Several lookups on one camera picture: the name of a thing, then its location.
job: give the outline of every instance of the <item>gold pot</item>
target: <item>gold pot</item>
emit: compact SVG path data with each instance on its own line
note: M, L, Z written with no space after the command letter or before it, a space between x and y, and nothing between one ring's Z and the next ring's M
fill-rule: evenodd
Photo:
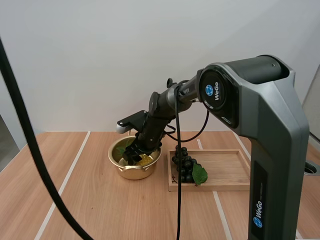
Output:
M126 136L118 139L110 146L108 151L109 159L115 165L118 174L130 180L139 180L150 176L155 171L157 161L161 155L161 148L151 153L149 157L151 157L153 161L146 166L123 166L119 164L124 149L130 145L135 138L135 136Z

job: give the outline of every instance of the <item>wooden table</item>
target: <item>wooden table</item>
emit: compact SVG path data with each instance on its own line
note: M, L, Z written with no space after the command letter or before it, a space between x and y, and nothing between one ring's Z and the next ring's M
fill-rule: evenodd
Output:
M194 132L183 132L182 139ZM46 132L37 136L41 153L61 197L80 225L98 240L173 240L176 192L168 192L165 137L155 172L132 181L120 177L108 148L115 132ZM190 149L240 149L250 161L251 144L231 131L204 132L185 143ZM320 164L309 147L308 159ZM246 240L249 192L183 192L182 240ZM320 176L304 176L298 237L320 239ZM0 240L80 239L55 208L28 147L0 173Z

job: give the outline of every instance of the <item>robotic arm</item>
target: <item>robotic arm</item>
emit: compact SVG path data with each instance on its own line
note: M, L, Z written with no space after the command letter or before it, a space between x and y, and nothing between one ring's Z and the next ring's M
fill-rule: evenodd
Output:
M309 125L294 89L295 72L274 56L262 55L213 63L191 80L167 82L167 90L151 95L148 112L118 121L117 131L136 129L123 157L134 164L140 154L161 146L165 127L178 111L198 99L239 136L251 140L249 240L293 240Z

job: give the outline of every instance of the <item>wego logo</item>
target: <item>wego logo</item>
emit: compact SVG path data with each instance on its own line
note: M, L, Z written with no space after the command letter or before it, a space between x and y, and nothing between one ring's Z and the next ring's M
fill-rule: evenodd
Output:
M214 84L214 100L219 100L220 96L219 96L219 83L216 81Z
M262 228L261 214L262 202L258 201L258 203L256 204L255 217L253 218L253 222L258 228Z

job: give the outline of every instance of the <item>black cable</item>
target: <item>black cable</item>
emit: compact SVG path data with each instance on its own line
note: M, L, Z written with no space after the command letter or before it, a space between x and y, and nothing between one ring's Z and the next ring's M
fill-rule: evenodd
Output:
M180 123L179 123L179 111L178 111L178 88L174 89L174 110L175 110L175 122L176 122L176 134L178 141L178 216L177 216L177 230L176 230L176 240L180 238L180 222L181 222L181 133L180 133Z
M187 142L192 141L193 139L195 139L196 137L198 137L198 136L205 130L205 128L206 128L206 126L207 126L207 123L208 123L208 119L209 119L209 113L210 113L210 112L207 110L207 111L206 111L206 117L205 117L205 120L204 120L204 124L203 124L201 130L200 130L196 135L194 135L193 137L191 137L191 138L189 138L189 139L187 139L187 140L181 140L182 143L187 143ZM173 140L178 141L178 139L176 139L174 136L171 136L171 135L169 134L169 132L166 132L166 131L165 131L165 134L166 134L168 137L172 138Z
M174 126L171 126L169 124L167 124L166 126L173 130L173 131L164 131L166 134L175 134L176 133L176 128Z
M67 223L73 228L73 230L84 240L93 240L92 237L77 223L77 221L73 218L71 213L68 211L64 202L62 201L42 158L42 155L39 150L39 146L37 144L37 140L35 137L34 130L32 128L28 112L24 103L24 100L21 96L16 78L10 66L9 60L7 58L5 48L2 44L0 38L0 70L8 89L8 92L11 96L11 100L13 102L16 114L19 118L26 142L28 143L31 155L34 160L34 164L36 169L39 172L39 175L48 190L53 202L56 207L67 221Z
M320 143L320 139L316 135L314 135L312 132L309 132L309 133L314 139L318 141L318 143Z

